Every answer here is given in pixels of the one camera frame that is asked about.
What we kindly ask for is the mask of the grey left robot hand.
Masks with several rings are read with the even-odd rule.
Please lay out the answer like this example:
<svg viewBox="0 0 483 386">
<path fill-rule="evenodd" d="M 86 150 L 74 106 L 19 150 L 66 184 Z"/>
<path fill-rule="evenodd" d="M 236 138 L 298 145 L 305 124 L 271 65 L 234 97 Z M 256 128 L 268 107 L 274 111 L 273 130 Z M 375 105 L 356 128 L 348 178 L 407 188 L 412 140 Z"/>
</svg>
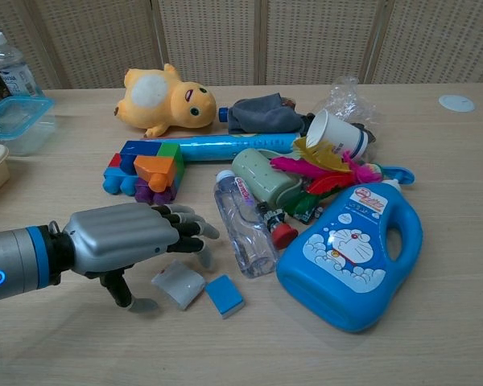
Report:
<svg viewBox="0 0 483 386">
<path fill-rule="evenodd" d="M 75 212 L 63 230 L 51 223 L 47 235 L 52 284 L 67 270 L 97 278 L 117 306 L 130 309 L 136 299 L 124 279 L 127 269 L 164 253 L 194 253 L 210 269 L 213 256 L 203 239 L 220 233 L 188 206 L 122 203 Z"/>
</svg>

